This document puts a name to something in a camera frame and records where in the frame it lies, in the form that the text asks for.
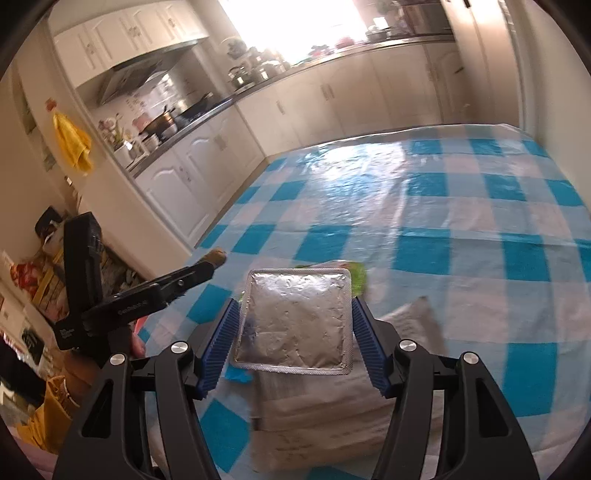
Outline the silver foil packet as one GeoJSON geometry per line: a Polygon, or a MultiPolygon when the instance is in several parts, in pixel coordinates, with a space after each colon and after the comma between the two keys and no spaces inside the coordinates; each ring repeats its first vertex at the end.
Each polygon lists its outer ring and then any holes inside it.
{"type": "Polygon", "coordinates": [[[280,374],[349,374],[352,301],[345,268],[253,269],[245,281],[232,365],[280,374]]]}

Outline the white lower kitchen cabinets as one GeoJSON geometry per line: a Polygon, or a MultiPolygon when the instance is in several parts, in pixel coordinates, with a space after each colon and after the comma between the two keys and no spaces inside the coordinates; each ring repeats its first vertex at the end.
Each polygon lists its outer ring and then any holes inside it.
{"type": "Polygon", "coordinates": [[[453,42],[346,55],[215,109],[133,178],[172,231],[194,246],[263,159],[342,138],[462,122],[466,88],[453,42]]]}

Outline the white kitchen cabinets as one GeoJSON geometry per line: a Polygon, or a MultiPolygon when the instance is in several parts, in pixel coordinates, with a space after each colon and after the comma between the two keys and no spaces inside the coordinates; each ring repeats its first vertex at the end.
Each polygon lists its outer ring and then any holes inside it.
{"type": "Polygon", "coordinates": [[[342,138],[462,122],[466,88],[453,42],[346,55],[215,109],[133,178],[172,231],[194,246],[263,159],[342,138]]]}
{"type": "Polygon", "coordinates": [[[141,55],[208,36],[187,1],[59,1],[48,23],[75,87],[141,55]]]}

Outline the white upper kitchen cabinets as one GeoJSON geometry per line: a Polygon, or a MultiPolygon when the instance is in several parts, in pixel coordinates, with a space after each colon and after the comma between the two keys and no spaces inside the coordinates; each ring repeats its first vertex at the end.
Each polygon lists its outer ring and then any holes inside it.
{"type": "Polygon", "coordinates": [[[208,36],[187,1],[59,1],[48,23],[75,87],[141,55],[208,36]]]}

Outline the white folded paper bag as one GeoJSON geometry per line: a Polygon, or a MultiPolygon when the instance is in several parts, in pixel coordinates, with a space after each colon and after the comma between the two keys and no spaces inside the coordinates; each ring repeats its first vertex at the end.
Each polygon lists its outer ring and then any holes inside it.
{"type": "Polygon", "coordinates": [[[339,376],[253,374],[252,464],[259,472],[335,464],[379,451],[394,399],[372,383],[358,346],[339,376]]]}

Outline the green snack wrapper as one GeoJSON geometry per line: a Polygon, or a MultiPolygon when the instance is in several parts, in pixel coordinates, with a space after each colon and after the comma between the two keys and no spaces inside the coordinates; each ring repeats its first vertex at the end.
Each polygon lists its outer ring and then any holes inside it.
{"type": "Polygon", "coordinates": [[[349,271],[352,278],[352,296],[363,296],[367,287],[367,270],[362,263],[352,260],[331,260],[318,264],[297,265],[297,268],[343,268],[349,271]]]}

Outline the yellow bag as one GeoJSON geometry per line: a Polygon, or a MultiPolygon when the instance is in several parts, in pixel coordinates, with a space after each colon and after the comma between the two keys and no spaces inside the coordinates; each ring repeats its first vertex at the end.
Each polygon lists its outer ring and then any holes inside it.
{"type": "Polygon", "coordinates": [[[80,402],[72,395],[68,376],[47,380],[42,405],[28,421],[16,427],[20,440],[51,454],[58,454],[68,434],[80,402]]]}

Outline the white flower pot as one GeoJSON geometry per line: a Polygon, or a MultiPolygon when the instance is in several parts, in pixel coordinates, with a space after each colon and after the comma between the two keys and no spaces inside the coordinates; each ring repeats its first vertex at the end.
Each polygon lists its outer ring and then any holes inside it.
{"type": "Polygon", "coordinates": [[[133,145],[131,143],[123,141],[113,152],[115,160],[124,169],[127,169],[133,163],[132,149],[133,145]]]}

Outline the yellow hanging towel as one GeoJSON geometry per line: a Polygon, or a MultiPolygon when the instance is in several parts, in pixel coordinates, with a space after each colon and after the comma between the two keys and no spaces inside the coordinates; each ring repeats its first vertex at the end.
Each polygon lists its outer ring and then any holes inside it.
{"type": "Polygon", "coordinates": [[[84,175],[92,172],[94,169],[90,158],[92,141],[88,134],[58,110],[52,113],[52,123],[58,145],[68,164],[84,175]]]}

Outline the blue white checkered tablecloth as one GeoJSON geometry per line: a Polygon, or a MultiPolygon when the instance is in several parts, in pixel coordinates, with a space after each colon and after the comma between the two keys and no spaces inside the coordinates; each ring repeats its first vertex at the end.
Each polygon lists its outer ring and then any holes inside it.
{"type": "Polygon", "coordinates": [[[542,478],[590,416],[590,215],[534,140],[507,126],[372,135],[276,159],[194,250],[228,261],[140,330],[186,339],[255,268],[349,260],[382,317],[427,297],[447,352],[477,353],[542,478]]]}

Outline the steel pot on stove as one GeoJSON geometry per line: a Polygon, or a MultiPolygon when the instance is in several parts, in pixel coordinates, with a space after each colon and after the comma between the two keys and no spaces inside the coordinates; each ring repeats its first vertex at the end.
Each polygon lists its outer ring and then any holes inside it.
{"type": "Polygon", "coordinates": [[[164,133],[172,129],[173,133],[177,132],[177,126],[174,118],[167,107],[164,107],[163,112],[150,121],[141,131],[141,134],[148,136],[156,135],[160,140],[164,138],[164,133]]]}

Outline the black frying pan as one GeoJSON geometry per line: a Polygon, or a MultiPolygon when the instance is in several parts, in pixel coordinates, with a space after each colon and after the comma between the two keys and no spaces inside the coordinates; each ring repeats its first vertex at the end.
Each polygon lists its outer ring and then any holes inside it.
{"type": "Polygon", "coordinates": [[[207,92],[207,94],[204,94],[204,96],[202,96],[197,102],[187,107],[185,110],[174,117],[176,125],[180,128],[184,128],[186,125],[200,117],[209,109],[209,105],[211,104],[211,100],[213,98],[214,94],[212,92],[207,92]]]}

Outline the steel range hood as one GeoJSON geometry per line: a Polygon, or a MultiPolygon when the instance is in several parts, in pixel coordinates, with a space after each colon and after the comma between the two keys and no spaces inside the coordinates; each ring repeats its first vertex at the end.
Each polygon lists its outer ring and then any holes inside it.
{"type": "Polygon", "coordinates": [[[181,42],[113,66],[106,72],[96,103],[108,103],[113,98],[136,91],[158,75],[163,76],[197,43],[197,40],[181,42]]]}

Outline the steel kettle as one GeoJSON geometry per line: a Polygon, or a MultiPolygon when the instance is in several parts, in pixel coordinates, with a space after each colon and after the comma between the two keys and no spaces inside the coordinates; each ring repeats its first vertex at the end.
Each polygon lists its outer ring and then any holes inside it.
{"type": "Polygon", "coordinates": [[[240,88],[252,83],[249,68],[242,65],[230,68],[228,70],[228,77],[232,87],[235,88],[235,90],[239,90],[240,88]]]}

